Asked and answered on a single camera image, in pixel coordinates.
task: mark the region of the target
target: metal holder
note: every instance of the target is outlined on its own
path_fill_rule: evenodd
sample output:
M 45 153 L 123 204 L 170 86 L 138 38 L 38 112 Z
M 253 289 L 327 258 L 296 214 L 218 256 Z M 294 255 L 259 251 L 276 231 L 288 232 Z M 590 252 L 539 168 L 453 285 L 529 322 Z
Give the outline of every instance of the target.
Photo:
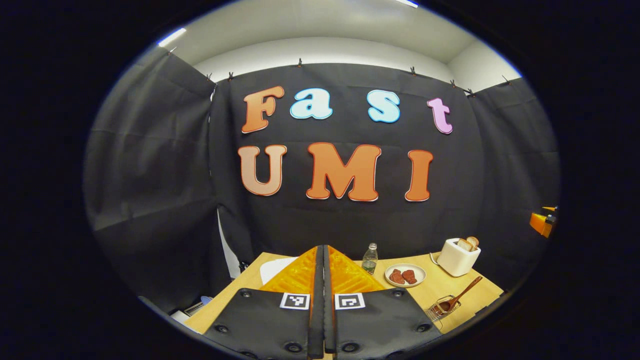
M 435 323 L 436 321 L 439 322 L 443 318 L 447 317 L 449 314 L 453 313 L 457 308 L 462 306 L 462 303 L 460 301 L 457 301 L 456 304 L 452 308 L 450 308 L 448 311 L 443 311 L 442 308 L 440 307 L 440 303 L 443 301 L 451 300 L 453 298 L 454 298 L 453 295 L 447 295 L 445 297 L 441 297 L 440 299 L 436 300 L 435 304 L 425 309 L 424 312 L 427 314 L 427 316 L 433 323 Z M 440 314 L 436 314 L 436 312 L 433 311 L 434 307 L 437 307 L 440 310 Z

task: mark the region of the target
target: light blue letter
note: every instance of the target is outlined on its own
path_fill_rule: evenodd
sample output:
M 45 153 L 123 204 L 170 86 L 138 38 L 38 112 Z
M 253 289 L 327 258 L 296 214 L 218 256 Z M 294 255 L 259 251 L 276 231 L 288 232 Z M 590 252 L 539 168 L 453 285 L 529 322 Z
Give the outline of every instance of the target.
M 396 122 L 400 119 L 400 98 L 394 92 L 373 90 L 367 94 L 367 102 L 373 108 L 369 108 L 369 117 L 373 121 Z
M 297 93 L 296 101 L 291 105 L 289 112 L 296 119 L 326 119 L 331 116 L 333 110 L 329 107 L 329 92 L 325 89 L 311 88 Z

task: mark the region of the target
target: water bottle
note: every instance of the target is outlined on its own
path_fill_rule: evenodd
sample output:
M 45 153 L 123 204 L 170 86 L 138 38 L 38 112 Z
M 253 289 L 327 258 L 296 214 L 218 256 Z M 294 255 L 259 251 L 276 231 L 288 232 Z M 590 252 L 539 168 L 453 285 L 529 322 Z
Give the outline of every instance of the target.
M 378 262 L 378 246 L 375 243 L 369 244 L 369 250 L 362 257 L 362 268 L 373 275 L 376 271 L 376 263 Z

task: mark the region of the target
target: orange letter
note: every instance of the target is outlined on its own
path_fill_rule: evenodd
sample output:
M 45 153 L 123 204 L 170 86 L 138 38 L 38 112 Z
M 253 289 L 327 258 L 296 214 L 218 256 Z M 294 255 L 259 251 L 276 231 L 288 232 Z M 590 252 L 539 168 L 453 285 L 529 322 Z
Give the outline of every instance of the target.
M 409 158 L 412 162 L 411 186 L 404 198 L 408 201 L 425 201 L 429 198 L 427 181 L 429 180 L 429 164 L 433 155 L 424 150 L 411 150 Z
M 376 162 L 382 150 L 375 145 L 358 146 L 345 166 L 332 143 L 317 142 L 309 145 L 308 151 L 314 156 L 314 176 L 311 189 L 307 190 L 309 199 L 328 199 L 330 192 L 325 186 L 329 179 L 333 193 L 338 199 L 344 196 L 351 180 L 353 189 L 349 199 L 355 201 L 378 200 L 376 192 Z
M 273 115 L 276 110 L 276 100 L 272 96 L 283 97 L 284 89 L 282 86 L 254 92 L 244 97 L 246 102 L 246 122 L 242 126 L 244 134 L 262 130 L 269 125 L 269 122 L 262 118 L 262 112 L 267 113 L 267 116 Z
M 273 195 L 282 185 L 282 155 L 286 154 L 284 145 L 269 145 L 264 149 L 269 155 L 269 171 L 271 175 L 268 183 L 261 183 L 255 177 L 255 157 L 260 154 L 260 149 L 255 146 L 243 146 L 238 149 L 240 155 L 240 173 L 244 187 L 255 195 Z

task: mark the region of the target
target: orange object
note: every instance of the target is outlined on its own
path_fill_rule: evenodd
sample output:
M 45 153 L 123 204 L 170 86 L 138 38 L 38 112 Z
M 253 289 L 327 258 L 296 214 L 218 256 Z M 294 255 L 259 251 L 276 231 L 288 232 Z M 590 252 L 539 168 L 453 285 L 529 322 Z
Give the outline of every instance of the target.
M 317 247 L 305 252 L 275 275 L 260 290 L 278 293 L 314 294 Z
M 328 248 L 332 295 L 366 293 L 385 289 L 373 276 L 343 253 L 331 246 Z
M 539 215 L 536 213 L 531 213 L 531 219 L 529 220 L 529 225 L 533 227 L 537 232 L 539 232 L 542 236 L 548 238 L 551 233 L 552 224 L 546 223 L 547 217 L 544 215 Z

